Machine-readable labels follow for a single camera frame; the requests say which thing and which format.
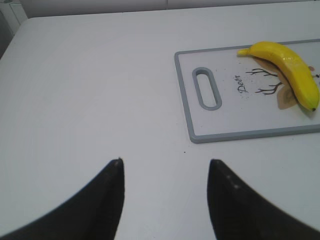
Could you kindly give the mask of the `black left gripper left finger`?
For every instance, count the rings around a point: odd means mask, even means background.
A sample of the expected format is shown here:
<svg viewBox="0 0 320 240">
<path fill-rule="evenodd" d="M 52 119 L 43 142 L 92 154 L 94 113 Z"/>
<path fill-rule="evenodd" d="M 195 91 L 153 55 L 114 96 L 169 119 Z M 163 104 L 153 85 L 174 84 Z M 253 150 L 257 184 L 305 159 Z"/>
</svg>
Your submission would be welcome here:
<svg viewBox="0 0 320 240">
<path fill-rule="evenodd" d="M 124 200 L 124 162 L 113 159 L 66 202 L 1 239 L 113 240 Z"/>
</svg>

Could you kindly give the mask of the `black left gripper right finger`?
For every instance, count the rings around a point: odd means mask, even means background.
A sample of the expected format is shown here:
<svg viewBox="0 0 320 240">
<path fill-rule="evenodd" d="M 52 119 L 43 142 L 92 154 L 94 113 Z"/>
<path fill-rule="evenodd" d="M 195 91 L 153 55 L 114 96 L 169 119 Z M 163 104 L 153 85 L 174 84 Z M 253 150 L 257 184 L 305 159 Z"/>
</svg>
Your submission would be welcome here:
<svg viewBox="0 0 320 240">
<path fill-rule="evenodd" d="M 212 159 L 207 179 L 210 221 L 218 240 L 318 240 L 320 232 L 282 211 Z"/>
</svg>

